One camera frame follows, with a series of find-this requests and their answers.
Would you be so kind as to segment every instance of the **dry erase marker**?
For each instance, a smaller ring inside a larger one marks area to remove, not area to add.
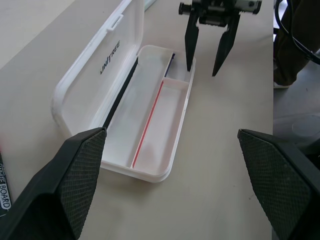
[[[5,167],[0,152],[0,218],[5,216],[10,208],[11,198],[5,174]]]

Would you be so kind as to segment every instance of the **open case lid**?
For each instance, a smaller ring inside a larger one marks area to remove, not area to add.
[[[136,59],[144,0],[123,0],[55,88],[51,113],[65,137],[101,127]]]

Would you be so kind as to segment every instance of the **textured gripper pad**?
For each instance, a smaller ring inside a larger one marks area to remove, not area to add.
[[[81,145],[57,190],[76,239],[80,237],[96,190],[105,140],[106,133],[101,131]]]
[[[287,240],[311,200],[311,189],[271,143],[240,131],[254,193],[280,240]]]

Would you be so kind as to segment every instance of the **dark fabric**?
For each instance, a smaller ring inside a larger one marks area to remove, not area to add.
[[[293,36],[309,50],[320,49],[320,0],[292,0],[294,8]],[[289,28],[290,13],[286,9],[282,23]],[[273,56],[277,69],[273,80],[282,86],[289,86],[297,79],[297,74],[309,62],[294,43],[280,30],[273,45]]]

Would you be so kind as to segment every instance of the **white tabletop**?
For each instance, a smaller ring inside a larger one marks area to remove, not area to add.
[[[55,86],[120,0],[76,0],[0,70],[0,144],[12,198],[64,138],[50,101]],[[179,0],[145,13],[142,45],[183,51]],[[273,1],[242,14],[235,44],[211,77],[223,29],[200,25],[196,71],[169,177],[151,184],[105,169],[80,239],[270,240],[250,184],[238,129],[272,132]]]

